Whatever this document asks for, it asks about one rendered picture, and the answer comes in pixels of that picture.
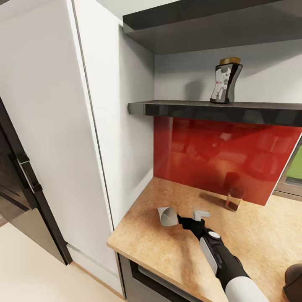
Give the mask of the paper coffee filter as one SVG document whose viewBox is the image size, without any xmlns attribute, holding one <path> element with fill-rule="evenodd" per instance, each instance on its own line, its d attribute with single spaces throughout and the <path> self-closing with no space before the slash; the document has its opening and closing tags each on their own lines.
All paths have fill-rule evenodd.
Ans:
<svg viewBox="0 0 302 302">
<path fill-rule="evenodd" d="M 157 208 L 160 215 L 161 224 L 165 227 L 177 225 L 177 213 L 173 207 Z"/>
</svg>

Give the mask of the bottle of coffee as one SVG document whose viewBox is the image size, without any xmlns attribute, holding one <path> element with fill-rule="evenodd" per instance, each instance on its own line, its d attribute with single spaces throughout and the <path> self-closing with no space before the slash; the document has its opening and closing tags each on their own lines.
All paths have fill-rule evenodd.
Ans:
<svg viewBox="0 0 302 302">
<path fill-rule="evenodd" d="M 241 58 L 238 57 L 220 60 L 220 64 L 215 69 L 216 85 L 209 102 L 234 103 L 235 84 L 244 66 L 240 62 Z"/>
</svg>

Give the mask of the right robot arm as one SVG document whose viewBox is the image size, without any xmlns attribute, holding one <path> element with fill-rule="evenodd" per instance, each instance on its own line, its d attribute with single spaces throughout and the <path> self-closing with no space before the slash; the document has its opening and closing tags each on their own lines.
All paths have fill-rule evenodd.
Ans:
<svg viewBox="0 0 302 302">
<path fill-rule="evenodd" d="M 205 227 L 205 220 L 210 217 L 207 211 L 193 211 L 194 217 L 182 218 L 177 214 L 179 224 L 188 229 L 199 239 L 200 247 L 210 268 L 226 294 L 228 302 L 269 302 L 255 285 L 236 256 L 225 247 L 219 234 Z"/>
</svg>

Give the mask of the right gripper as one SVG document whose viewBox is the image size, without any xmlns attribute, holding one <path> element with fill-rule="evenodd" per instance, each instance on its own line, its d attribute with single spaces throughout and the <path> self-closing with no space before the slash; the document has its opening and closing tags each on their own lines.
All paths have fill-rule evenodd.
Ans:
<svg viewBox="0 0 302 302">
<path fill-rule="evenodd" d="M 195 230 L 199 226 L 205 226 L 205 220 L 201 219 L 201 221 L 195 221 L 192 218 L 182 218 L 179 214 L 177 214 L 177 220 L 179 224 L 182 224 L 183 229 L 188 229 L 195 234 Z"/>
</svg>

